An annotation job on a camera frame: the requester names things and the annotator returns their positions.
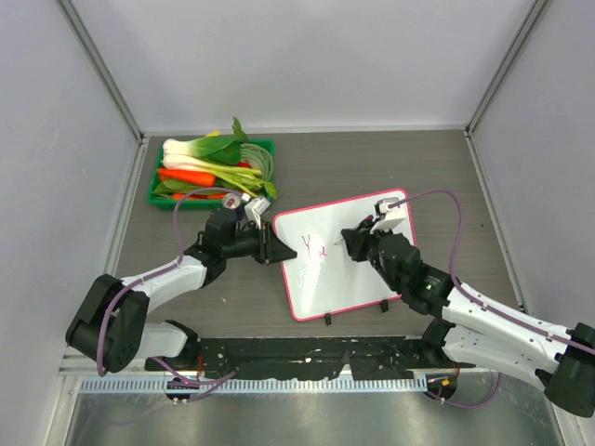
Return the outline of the pink framed whiteboard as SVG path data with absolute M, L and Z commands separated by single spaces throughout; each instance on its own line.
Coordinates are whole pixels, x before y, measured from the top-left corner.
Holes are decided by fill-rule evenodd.
M 277 215 L 277 237 L 297 252 L 281 263 L 292 316 L 297 321 L 398 299 L 368 261 L 350 259 L 345 243 L 334 245 L 343 229 L 352 229 L 376 214 L 379 200 L 407 197 L 402 189 L 383 190 Z

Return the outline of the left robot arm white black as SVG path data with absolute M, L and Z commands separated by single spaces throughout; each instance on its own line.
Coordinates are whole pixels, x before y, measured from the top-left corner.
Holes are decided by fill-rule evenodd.
M 205 222 L 197 241 L 170 263 L 138 276 L 99 276 L 66 331 L 66 344 L 93 360 L 98 374 L 116 374 L 131 361 L 154 361 L 157 369 L 186 371 L 201 354 L 198 335 L 176 321 L 148 323 L 148 314 L 179 295 L 206 287 L 228 260 L 250 256 L 261 265 L 297 256 L 271 225 L 241 226 L 234 211 L 220 208 Z

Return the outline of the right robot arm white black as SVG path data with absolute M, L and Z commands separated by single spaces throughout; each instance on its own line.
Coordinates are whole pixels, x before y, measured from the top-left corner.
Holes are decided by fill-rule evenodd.
M 432 367 L 451 360 L 512 376 L 576 416 L 594 414 L 594 330 L 543 321 L 482 295 L 425 263 L 402 234 L 374 231 L 371 219 L 341 237 L 413 311 L 433 318 L 419 347 Z

